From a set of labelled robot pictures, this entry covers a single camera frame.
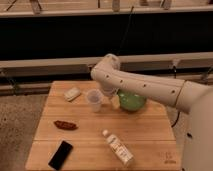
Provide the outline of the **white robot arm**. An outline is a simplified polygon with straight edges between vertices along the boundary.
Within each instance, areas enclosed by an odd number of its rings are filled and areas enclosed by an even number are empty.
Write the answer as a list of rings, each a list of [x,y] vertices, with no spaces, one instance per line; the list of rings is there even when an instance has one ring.
[[[92,68],[91,77],[105,96],[122,89],[188,114],[181,169],[213,171],[213,86],[124,72],[114,54],[105,55]]]

